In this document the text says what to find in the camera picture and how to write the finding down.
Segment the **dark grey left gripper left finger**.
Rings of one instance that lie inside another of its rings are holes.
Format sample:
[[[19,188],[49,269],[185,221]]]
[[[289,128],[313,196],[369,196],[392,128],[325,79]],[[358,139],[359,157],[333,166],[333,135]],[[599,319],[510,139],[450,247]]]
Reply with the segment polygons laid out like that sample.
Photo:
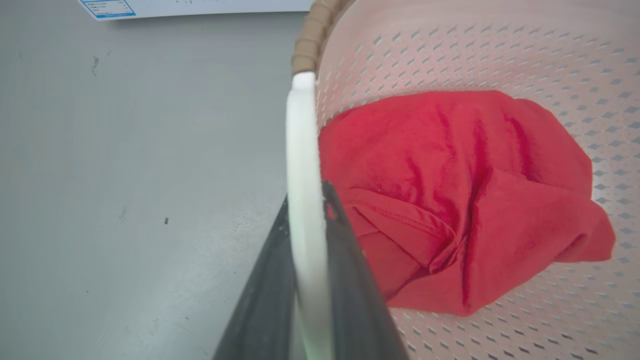
[[[296,284],[285,199],[213,358],[288,360]]]

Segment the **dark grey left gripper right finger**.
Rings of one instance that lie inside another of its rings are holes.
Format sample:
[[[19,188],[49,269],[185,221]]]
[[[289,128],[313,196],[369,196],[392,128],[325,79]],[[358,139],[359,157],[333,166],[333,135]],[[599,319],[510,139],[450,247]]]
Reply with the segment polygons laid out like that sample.
[[[338,192],[322,182],[336,360],[407,360],[409,354]]]

